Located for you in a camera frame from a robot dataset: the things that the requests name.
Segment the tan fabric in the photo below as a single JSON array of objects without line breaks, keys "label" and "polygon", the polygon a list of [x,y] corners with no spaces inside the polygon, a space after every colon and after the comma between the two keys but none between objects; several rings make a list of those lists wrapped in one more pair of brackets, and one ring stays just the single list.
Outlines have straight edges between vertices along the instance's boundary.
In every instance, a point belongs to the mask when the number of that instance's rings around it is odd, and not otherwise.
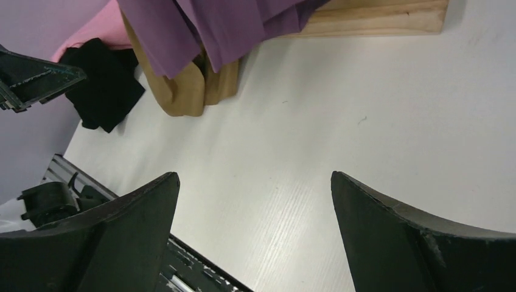
[{"label": "tan fabric", "polygon": [[205,105],[216,105],[237,93],[239,61],[227,64],[219,73],[215,73],[205,52],[174,79],[156,76],[138,37],[123,13],[122,19],[148,85],[156,101],[168,115],[198,117],[203,114]]},{"label": "tan fabric", "polygon": [[239,79],[239,61],[224,65],[219,73],[215,73],[207,59],[204,69],[206,90],[204,93],[205,105],[216,105],[219,101],[237,94]]}]

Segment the purple wall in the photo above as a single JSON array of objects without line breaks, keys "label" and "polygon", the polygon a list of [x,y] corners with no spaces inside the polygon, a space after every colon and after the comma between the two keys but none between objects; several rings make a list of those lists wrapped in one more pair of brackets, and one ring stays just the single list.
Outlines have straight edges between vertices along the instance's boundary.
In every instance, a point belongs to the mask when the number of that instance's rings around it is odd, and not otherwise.
[{"label": "purple wall", "polygon": [[[49,59],[107,0],[0,0],[0,44]],[[63,153],[79,118],[59,97],[25,113],[0,111],[0,204],[37,184],[54,153]]]}]

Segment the wood grain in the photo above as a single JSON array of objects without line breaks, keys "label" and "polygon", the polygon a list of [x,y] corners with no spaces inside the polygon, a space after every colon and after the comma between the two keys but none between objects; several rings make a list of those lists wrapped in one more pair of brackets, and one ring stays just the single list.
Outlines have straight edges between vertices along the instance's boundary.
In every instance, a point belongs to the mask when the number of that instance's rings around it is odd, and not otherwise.
[{"label": "wood grain", "polygon": [[218,73],[213,71],[211,63],[207,59],[204,77],[206,90],[204,92],[204,105],[216,105],[221,100],[235,96],[238,91],[239,63],[236,60],[222,66]]},{"label": "wood grain", "polygon": [[333,0],[313,14],[301,33],[286,37],[439,33],[448,3],[449,0]]},{"label": "wood grain", "polygon": [[431,41],[267,41],[237,97],[201,118],[171,119],[141,75],[147,91],[126,121],[111,134],[79,125],[65,158],[115,193],[178,172],[172,234],[253,291],[353,292],[334,170],[516,232],[514,11],[467,1]]}]

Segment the pink fabric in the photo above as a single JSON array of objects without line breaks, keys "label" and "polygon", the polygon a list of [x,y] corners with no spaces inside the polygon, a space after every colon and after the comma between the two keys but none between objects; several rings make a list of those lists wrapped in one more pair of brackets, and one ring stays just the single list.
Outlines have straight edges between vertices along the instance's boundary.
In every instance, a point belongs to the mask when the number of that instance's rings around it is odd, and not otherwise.
[{"label": "pink fabric", "polygon": [[57,49],[51,61],[59,62],[59,59],[67,48],[80,47],[93,38],[100,38],[102,42],[112,50],[132,48],[116,0],[110,0],[99,14],[70,36],[70,38]]}]

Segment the wooden board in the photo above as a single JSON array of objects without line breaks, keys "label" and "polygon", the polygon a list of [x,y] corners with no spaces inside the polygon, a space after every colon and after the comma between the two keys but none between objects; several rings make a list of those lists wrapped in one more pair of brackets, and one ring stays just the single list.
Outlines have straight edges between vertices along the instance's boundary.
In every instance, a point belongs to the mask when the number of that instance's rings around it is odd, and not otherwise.
[{"label": "wooden board", "polygon": [[439,33],[449,0],[333,0],[301,33],[286,37],[422,35]]}]

